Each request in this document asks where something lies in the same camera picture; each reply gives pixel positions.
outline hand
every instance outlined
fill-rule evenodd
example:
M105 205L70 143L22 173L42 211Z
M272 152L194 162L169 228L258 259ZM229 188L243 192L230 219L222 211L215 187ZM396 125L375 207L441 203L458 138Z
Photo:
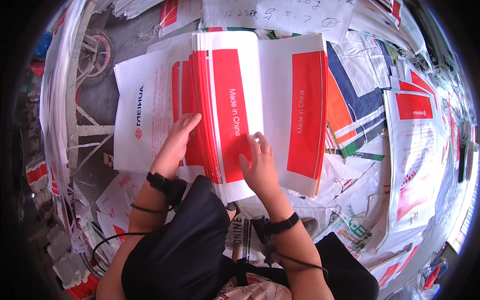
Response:
M252 167L243 154L239 155L239 162L243 178L263 202L274 199L282 191L278 184L273 150L263 134L257 132L255 135L260 140L260 144L255 141L253 136L247 134L247 141L252 150Z
M179 161L187 152L189 134L201 119L201 114L186 113L173 124L160 152L153 161L150 173L158 173L168 179L175 177Z

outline newspaper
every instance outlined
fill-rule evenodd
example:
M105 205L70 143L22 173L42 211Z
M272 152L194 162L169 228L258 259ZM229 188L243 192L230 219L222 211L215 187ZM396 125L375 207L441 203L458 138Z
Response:
M243 217L237 217L232 220L225 240L223 255L232 257L234 243L241 244L240 258L246 257L247 262L255 266L268 266L267 263L264 263L265 255L262 254L263 244L253 228L252 220ZM272 267L281 268L277 263L274 263Z

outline black cable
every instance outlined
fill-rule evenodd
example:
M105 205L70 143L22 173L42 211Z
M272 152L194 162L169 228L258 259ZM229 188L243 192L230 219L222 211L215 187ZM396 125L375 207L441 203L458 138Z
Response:
M145 235L145 234L148 234L148 233L149 233L149 232L125 232L125 233L117 234L117 235L111 236L111 237L109 237L109 238L106 238L106 239L104 239L103 241L101 241L100 243L98 243L98 244L95 246L95 248L93 248L92 259L96 262L96 265L98 265L98 267L99 267L103 272L106 272L106 270L100 266L100 264L98 263L98 261L97 261L96 258L95 258L95 252L96 252L96 250L98 249L98 247L100 247L100 246L101 246L103 243L105 243L106 241L109 241L109 240L114 239L114 238L122 237L122 236L125 236L125 235Z
M174 208L174 206L172 206L172 207L169 208L168 210L152 210L152 209L148 209L148 208L136 206L136 205L134 205L133 203L130 204L130 206L131 206L132 208L141 210L141 211L146 212L146 213L152 213L152 214L167 214L169 211L171 211L171 210Z
M301 265L304 265L304 266L307 266L307 267L310 267L310 268L317 268L317 269L320 269L322 270L323 272L326 273L326 280L328 279L328 271L327 269L325 269L324 267L320 267L319 265L316 265L316 264L309 264L309 263L306 263L306 262L303 262L303 261L299 261L298 259L295 259L295 258L292 258L290 256L286 256L286 255L283 255L283 254L280 254L278 253L277 251L272 251L273 253L275 253L276 255L280 256L281 258L285 258L285 259L288 259L288 260L291 260L295 263L298 263L298 264L301 264Z

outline person's right hand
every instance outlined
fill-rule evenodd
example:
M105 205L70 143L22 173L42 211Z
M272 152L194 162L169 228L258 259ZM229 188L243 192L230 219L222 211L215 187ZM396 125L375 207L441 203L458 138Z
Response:
M260 140L260 143L255 141L254 136ZM239 162L245 182L263 202L275 198L282 191L278 184L273 150L270 144L260 132L254 136L247 134L247 141L252 150L252 166L250 167L247 157L243 154L239 155Z

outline wheel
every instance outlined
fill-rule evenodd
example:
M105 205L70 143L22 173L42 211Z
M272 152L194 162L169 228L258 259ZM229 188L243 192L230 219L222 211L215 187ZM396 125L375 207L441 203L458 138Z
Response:
M95 58L94 67L88 75L83 79L83 85L97 85L101 83L105 77L110 74L113 63L115 62L115 48L112 41L108 36L106 30L103 29L89 29L86 32L91 38L99 41L96 53L82 47L80 57L78 60L78 72L77 78L92 62L92 58Z

